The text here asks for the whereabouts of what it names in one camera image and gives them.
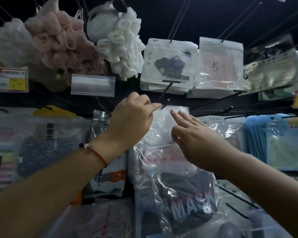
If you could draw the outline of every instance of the empty price tag holder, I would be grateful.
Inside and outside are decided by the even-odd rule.
[[[28,68],[0,68],[0,92],[28,92]]]

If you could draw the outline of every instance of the black background wall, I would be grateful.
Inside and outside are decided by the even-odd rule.
[[[59,0],[60,9],[74,15],[77,11],[75,0]],[[107,0],[86,0],[89,10],[104,3]],[[149,38],[166,39],[172,28],[174,20],[179,12],[183,0],[125,0],[128,6],[131,6],[142,19],[140,38],[144,44],[147,44]],[[190,8],[183,19],[182,24],[175,36],[177,40],[192,41],[199,44],[199,37],[218,37],[222,31],[241,13],[253,0],[193,0]],[[294,12],[298,11],[298,0],[286,0],[285,3],[277,0],[260,0],[261,7],[228,39],[244,44],[248,47],[254,40],[269,32],[272,28],[286,20]],[[35,15],[35,3],[33,0],[0,0],[0,4],[13,16],[22,21]],[[0,9],[0,16],[9,21],[6,15]],[[287,31],[298,24],[298,14],[287,21],[276,31],[267,35],[256,44],[262,44],[277,35]],[[298,27],[291,31],[295,44],[298,44]],[[37,89],[43,91],[37,92],[31,90],[29,94],[0,94],[0,106],[19,106],[19,107],[39,107],[47,104],[55,104],[61,108],[69,109],[77,114],[91,116],[97,104],[94,98],[87,96],[70,96],[69,90],[63,93],[52,94],[37,85]],[[139,91],[139,88],[129,87],[126,84],[116,83],[115,98],[110,98],[115,106],[122,98],[126,97],[131,91]],[[159,94],[154,92],[144,92],[149,95],[152,101],[155,101]],[[164,100],[171,99],[171,104],[185,105],[194,107],[197,104],[207,102],[206,99],[186,99],[179,95],[166,95]],[[110,109],[107,99],[101,98],[104,106]],[[223,100],[213,105],[205,106],[192,112],[193,115],[200,115],[210,111],[226,109],[228,106],[241,106],[251,104],[257,101],[257,94],[234,97]],[[277,105],[290,104],[288,101],[278,101],[271,104],[252,107],[252,110],[259,108],[276,107]]]

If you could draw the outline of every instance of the hand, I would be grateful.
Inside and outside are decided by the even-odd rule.
[[[178,124],[172,129],[172,139],[195,166],[223,175],[230,159],[242,153],[197,118],[173,110],[171,115]]]
[[[121,153],[126,151],[146,135],[152,113],[160,107],[159,103],[151,103],[147,95],[131,93],[116,106],[107,130],[101,134],[102,139],[118,144]]]

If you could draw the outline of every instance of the sun logo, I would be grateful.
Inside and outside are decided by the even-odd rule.
[[[192,58],[193,57],[193,54],[189,50],[184,50],[183,54],[185,56],[187,56],[188,58]]]

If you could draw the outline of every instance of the right arm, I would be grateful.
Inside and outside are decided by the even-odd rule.
[[[189,162],[225,177],[298,237],[298,181],[237,150],[193,116],[171,115],[178,124],[172,138]]]

